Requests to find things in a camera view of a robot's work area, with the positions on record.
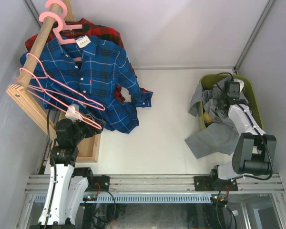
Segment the blue plaid shirt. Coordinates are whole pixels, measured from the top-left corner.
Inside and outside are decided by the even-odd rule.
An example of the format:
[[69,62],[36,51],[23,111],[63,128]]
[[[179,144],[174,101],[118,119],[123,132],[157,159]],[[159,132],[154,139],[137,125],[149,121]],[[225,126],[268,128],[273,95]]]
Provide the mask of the blue plaid shirt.
[[[79,48],[75,43],[60,45],[54,38],[44,46],[34,74],[57,80],[42,79],[47,89],[82,100],[79,92],[99,102],[105,110],[80,105],[80,112],[104,120],[108,130],[128,134],[139,125],[135,105],[151,101],[153,93],[140,88],[124,48],[94,35],[89,39],[87,46]],[[118,85],[126,102],[115,97]]]

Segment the pink wire hanger grey shirt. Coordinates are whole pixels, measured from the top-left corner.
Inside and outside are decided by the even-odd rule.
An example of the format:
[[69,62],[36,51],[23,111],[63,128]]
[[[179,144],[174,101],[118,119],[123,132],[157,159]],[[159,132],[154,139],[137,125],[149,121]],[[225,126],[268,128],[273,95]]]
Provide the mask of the pink wire hanger grey shirt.
[[[29,92],[40,99],[45,104],[49,105],[50,108],[53,108],[55,110],[62,111],[66,114],[67,108],[72,104],[77,105],[87,105],[88,107],[97,108],[98,110],[105,110],[105,107],[100,104],[99,102],[96,102],[94,100],[87,99],[84,95],[80,94],[79,92],[76,92],[77,95],[82,97],[82,100],[79,100],[77,98],[73,98],[71,96],[68,96],[64,93],[57,92],[55,90],[47,89],[42,86],[41,80],[42,79],[50,79],[54,81],[55,83],[57,80],[54,80],[52,77],[50,77],[48,74],[45,74],[44,77],[38,77],[31,71],[27,70],[26,68],[21,67],[19,69],[19,72],[26,72],[28,73],[33,80],[37,82],[37,85],[29,85]],[[87,117],[85,117],[83,114],[83,121],[86,122],[86,119],[89,120]],[[98,125],[96,122],[92,121],[92,124],[95,124],[95,127],[98,129],[101,129],[101,126]]]

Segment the white paper price tag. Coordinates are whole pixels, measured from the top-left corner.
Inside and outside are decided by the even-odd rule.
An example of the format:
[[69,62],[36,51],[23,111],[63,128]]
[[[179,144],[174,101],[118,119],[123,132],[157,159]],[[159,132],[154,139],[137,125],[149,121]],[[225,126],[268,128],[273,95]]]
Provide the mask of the white paper price tag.
[[85,35],[85,36],[77,37],[75,39],[75,42],[77,43],[79,48],[84,48],[86,45],[88,45],[91,42],[91,40],[89,39],[87,35]]

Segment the pink plastic hanger blue shirt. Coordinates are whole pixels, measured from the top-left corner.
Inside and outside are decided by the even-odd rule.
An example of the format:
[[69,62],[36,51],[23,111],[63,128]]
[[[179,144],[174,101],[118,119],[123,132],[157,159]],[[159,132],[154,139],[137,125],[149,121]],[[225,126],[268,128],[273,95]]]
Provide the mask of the pink plastic hanger blue shirt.
[[44,22],[46,18],[53,18],[57,21],[58,26],[52,30],[60,45],[75,43],[79,48],[84,48],[91,42],[91,40],[87,35],[79,36],[76,38],[67,38],[67,39],[62,38],[60,34],[61,31],[74,31],[83,28],[81,24],[73,24],[73,25],[66,24],[65,17],[67,16],[67,14],[68,14],[67,12],[63,12],[60,15],[54,12],[44,12],[39,16],[39,20],[41,22]]

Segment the yellow plaid shirt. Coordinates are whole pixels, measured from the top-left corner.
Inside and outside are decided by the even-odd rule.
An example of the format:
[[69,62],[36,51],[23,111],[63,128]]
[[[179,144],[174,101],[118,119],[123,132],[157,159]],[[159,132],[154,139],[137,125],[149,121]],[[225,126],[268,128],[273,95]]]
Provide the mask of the yellow plaid shirt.
[[205,126],[209,126],[212,123],[213,123],[212,118],[210,117],[210,115],[208,114],[207,111],[204,111],[204,124],[205,124]]

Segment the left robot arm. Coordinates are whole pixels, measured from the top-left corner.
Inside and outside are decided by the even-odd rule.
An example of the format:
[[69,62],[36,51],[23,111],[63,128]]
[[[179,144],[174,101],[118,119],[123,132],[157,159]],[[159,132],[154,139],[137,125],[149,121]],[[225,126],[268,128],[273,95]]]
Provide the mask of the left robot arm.
[[56,123],[55,131],[47,197],[38,223],[32,225],[32,229],[74,229],[84,192],[95,185],[92,169],[76,168],[75,163],[78,144],[100,134],[102,129],[64,118]]

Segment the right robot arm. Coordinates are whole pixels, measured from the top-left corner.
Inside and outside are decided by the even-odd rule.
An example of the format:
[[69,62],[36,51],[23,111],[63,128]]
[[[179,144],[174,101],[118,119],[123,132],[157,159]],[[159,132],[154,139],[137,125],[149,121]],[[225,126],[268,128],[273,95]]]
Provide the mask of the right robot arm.
[[243,87],[243,81],[230,80],[220,89],[219,107],[233,121],[239,140],[232,161],[211,170],[209,184],[214,190],[221,190],[227,181],[242,177],[264,181],[273,175],[276,137],[266,134],[253,118],[248,103],[241,99]]

